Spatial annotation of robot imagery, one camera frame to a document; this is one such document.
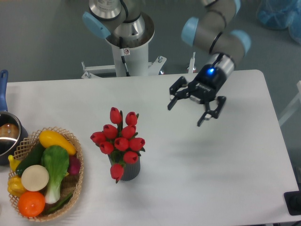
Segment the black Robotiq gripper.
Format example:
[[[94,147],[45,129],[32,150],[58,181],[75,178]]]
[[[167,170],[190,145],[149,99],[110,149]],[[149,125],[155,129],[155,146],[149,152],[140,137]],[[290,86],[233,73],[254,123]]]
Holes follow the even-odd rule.
[[[209,121],[211,118],[218,119],[227,98],[225,96],[218,96],[216,98],[216,95],[226,79],[227,76],[225,72],[212,65],[205,65],[189,84],[185,77],[181,76],[169,88],[170,102],[167,105],[168,110],[170,111],[178,100],[190,97],[191,100],[198,104],[203,104],[205,107],[204,113],[197,122],[198,127],[200,127],[204,121]],[[217,107],[212,110],[210,108],[210,102],[215,98]]]

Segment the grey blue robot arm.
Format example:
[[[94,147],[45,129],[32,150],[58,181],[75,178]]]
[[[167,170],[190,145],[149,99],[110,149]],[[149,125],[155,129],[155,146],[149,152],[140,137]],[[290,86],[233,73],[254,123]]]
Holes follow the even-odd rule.
[[[168,109],[180,99],[202,104],[205,111],[198,125],[217,119],[226,97],[218,91],[247,54],[251,40],[242,30],[224,34],[223,30],[240,9],[238,0],[205,0],[206,13],[202,19],[191,17],[185,23],[181,38],[207,52],[211,57],[191,82],[180,77],[169,89]],[[148,44],[155,28],[153,20],[141,11],[139,0],[91,0],[89,10],[82,16],[86,28],[112,49],[118,77],[147,76],[154,65],[148,60]]]

